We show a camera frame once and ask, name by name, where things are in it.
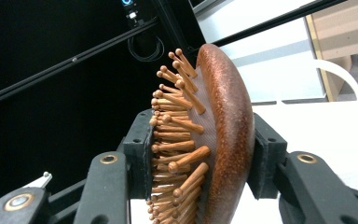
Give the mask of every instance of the black panel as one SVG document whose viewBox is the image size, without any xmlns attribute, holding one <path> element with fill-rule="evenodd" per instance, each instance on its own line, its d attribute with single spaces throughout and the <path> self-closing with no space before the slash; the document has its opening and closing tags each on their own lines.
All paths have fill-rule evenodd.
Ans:
<svg viewBox="0 0 358 224">
<path fill-rule="evenodd" d="M 121 1 L 0 1 L 0 90 L 129 30 Z"/>
<path fill-rule="evenodd" d="M 152 18 L 153 6 L 139 3 Z M 195 22 L 186 13 L 181 23 Z M 128 30 L 120 1 L 0 2 L 0 90 Z M 84 179 L 95 155 L 116 150 L 163 82 L 157 70 L 172 63 L 160 24 L 135 38 L 139 54 L 154 50 L 155 35 L 166 49 L 157 62 L 136 61 L 124 41 L 0 101 L 0 197 L 44 171 L 58 192 Z M 200 46 L 201 32 L 187 42 Z"/>
<path fill-rule="evenodd" d="M 197 49 L 201 47 L 201 45 L 205 44 L 205 39 L 202 35 L 197 19 L 194 16 L 193 8 L 191 7 L 191 5 L 186 0 L 169 0 L 169 2 L 173 9 L 175 17 L 179 22 L 179 26 L 181 27 L 185 35 L 187 44 L 192 49 Z"/>
<path fill-rule="evenodd" d="M 111 151 L 96 156 L 73 223 L 130 223 L 129 208 L 125 154 Z"/>
</svg>

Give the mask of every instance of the white surface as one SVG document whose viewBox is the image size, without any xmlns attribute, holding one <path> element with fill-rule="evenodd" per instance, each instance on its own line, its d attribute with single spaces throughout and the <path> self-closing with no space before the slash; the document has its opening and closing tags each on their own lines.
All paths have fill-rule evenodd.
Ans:
<svg viewBox="0 0 358 224">
<path fill-rule="evenodd" d="M 197 17 L 208 43 L 250 28 L 301 7 L 310 0 L 231 0 Z M 323 98 L 316 70 L 305 68 L 313 59 L 302 19 L 244 38 L 221 48 L 239 68 L 252 102 Z"/>
<path fill-rule="evenodd" d="M 49 172 L 44 172 L 42 177 L 37 178 L 33 182 L 25 185 L 23 188 L 45 188 L 48 185 L 48 182 L 53 178 L 53 175 Z"/>
<path fill-rule="evenodd" d="M 358 102 L 253 107 L 287 142 L 287 151 L 323 158 L 351 188 L 358 189 Z M 132 223 L 147 223 L 147 206 L 132 200 Z M 246 187 L 232 224 L 282 223 L 277 200 L 257 201 Z"/>
</svg>

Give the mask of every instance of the black metal frame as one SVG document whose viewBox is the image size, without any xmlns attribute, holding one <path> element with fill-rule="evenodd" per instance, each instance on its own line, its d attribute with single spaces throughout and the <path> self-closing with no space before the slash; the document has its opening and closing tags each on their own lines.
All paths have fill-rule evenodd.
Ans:
<svg viewBox="0 0 358 224">
<path fill-rule="evenodd" d="M 27 188 L 1 198 L 0 223 L 131 223 L 130 199 L 147 199 L 151 190 L 151 116 L 151 110 L 139 113 L 117 151 L 93 159 L 86 180 L 50 197 L 43 189 Z M 255 132 L 248 184 L 256 199 L 281 193 L 283 223 L 358 223 L 358 191 L 346 187 L 322 158 L 287 154 L 287 143 L 257 114 Z M 23 192 L 37 200 L 20 212 L 3 209 Z"/>
<path fill-rule="evenodd" d="M 157 10 L 159 22 L 161 22 L 164 26 L 164 29 L 166 29 L 167 34 L 172 41 L 172 43 L 177 48 L 182 48 L 184 51 L 184 54 L 192 54 L 197 55 L 198 50 L 200 47 L 193 48 L 188 45 L 186 42 L 186 37 L 183 34 L 183 31 L 178 24 L 177 19 L 173 16 L 171 6 L 168 2 L 168 0 L 152 0 L 154 7 Z M 307 16 L 313 12 L 317 12 L 319 10 L 334 6 L 336 4 L 345 2 L 347 0 L 317 0 L 315 2 L 309 3 L 301 8 L 292 10 L 288 13 L 285 13 L 279 17 L 276 17 L 274 19 L 271 19 L 269 21 L 262 22 L 254 27 L 245 29 L 243 31 L 240 31 L 234 35 L 227 36 L 225 38 L 222 38 L 220 40 L 217 40 L 213 42 L 212 44 L 215 44 L 218 47 L 225 46 L 227 44 L 233 43 L 235 41 L 241 40 L 245 37 L 256 35 L 258 33 L 261 33 L 263 31 L 267 31 L 268 29 L 271 29 L 273 27 L 285 24 L 289 21 L 293 21 L 296 19 L 299 19 L 301 17 Z M 75 63 L 79 63 L 83 60 L 88 59 L 89 57 L 100 53 L 106 49 L 109 49 L 113 47 L 114 45 L 122 42 L 123 40 L 126 40 L 130 37 L 133 37 L 135 35 L 140 34 L 141 32 L 144 32 L 155 25 L 158 24 L 158 19 L 155 18 L 151 21 L 145 22 L 144 25 L 138 26 L 122 35 L 119 35 L 113 39 L 110 39 L 104 43 L 102 43 L 99 46 L 96 46 L 92 49 L 86 50 L 82 53 L 79 53 L 78 55 L 65 60 L 61 63 L 58 63 L 49 69 L 42 71 L 38 74 L 35 74 L 31 77 L 28 77 L 12 86 L 9 86 L 3 90 L 0 91 L 0 101 L 6 99 L 7 97 L 16 94 L 17 92 L 23 91 L 34 84 L 51 77 L 59 72 L 61 72 L 64 69 L 67 69 L 74 65 Z M 195 57 L 189 57 L 188 58 L 192 64 L 195 63 Z"/>
</svg>

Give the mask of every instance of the brown hairbrush handle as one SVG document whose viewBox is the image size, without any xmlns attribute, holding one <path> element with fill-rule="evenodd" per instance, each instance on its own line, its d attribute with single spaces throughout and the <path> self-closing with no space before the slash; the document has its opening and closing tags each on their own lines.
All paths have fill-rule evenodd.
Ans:
<svg viewBox="0 0 358 224">
<path fill-rule="evenodd" d="M 241 76 L 217 46 L 200 48 L 200 67 L 216 125 L 216 158 L 203 223 L 229 223 L 251 167 L 255 144 L 252 105 Z"/>
</svg>

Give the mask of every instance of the white table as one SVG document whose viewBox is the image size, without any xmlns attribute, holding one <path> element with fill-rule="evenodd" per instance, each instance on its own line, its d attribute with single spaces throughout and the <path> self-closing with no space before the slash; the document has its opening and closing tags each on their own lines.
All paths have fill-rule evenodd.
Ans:
<svg viewBox="0 0 358 224">
<path fill-rule="evenodd" d="M 351 188 L 358 189 L 358 102 L 253 107 L 287 142 L 288 152 L 308 151 L 323 158 Z M 145 201 L 131 201 L 132 223 L 146 223 Z M 241 196 L 232 224 L 282 223 L 278 200 Z"/>
</svg>

